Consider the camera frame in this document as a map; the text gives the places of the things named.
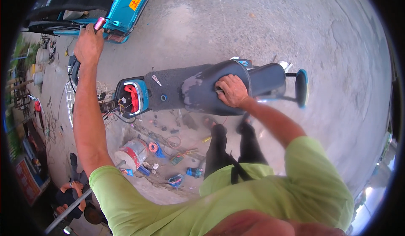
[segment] foot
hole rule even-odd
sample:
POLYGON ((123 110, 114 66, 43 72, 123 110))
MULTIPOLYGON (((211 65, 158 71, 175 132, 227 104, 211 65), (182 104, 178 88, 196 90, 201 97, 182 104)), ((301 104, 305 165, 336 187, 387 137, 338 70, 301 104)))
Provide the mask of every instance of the foot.
POLYGON ((236 133, 241 134, 243 126, 245 124, 252 125, 252 123, 253 123, 253 117, 248 112, 246 112, 245 114, 243 114, 240 124, 236 127, 236 133))
POLYGON ((70 164, 71 164, 72 166, 77 166, 77 156, 76 156, 76 154, 74 154, 73 152, 71 152, 71 153, 69 154, 69 156, 70 156, 70 164))
POLYGON ((203 118, 202 118, 203 120, 203 125, 207 128, 207 129, 209 129, 210 131, 212 130, 212 128, 215 126, 215 125, 217 125, 217 124, 219 124, 214 118, 212 118, 212 117, 210 117, 210 116, 208 116, 208 115, 205 115, 205 116, 203 116, 203 118))

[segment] blue electric scooter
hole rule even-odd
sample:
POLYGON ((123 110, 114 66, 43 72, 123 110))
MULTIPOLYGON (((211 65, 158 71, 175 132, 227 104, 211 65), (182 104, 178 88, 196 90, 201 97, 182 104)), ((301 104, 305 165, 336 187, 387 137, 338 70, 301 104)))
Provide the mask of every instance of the blue electric scooter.
POLYGON ((38 0, 24 23, 29 32, 54 36, 78 36, 80 28, 98 17, 63 20, 65 11, 106 11, 103 37, 107 42, 124 43, 148 0, 38 0))

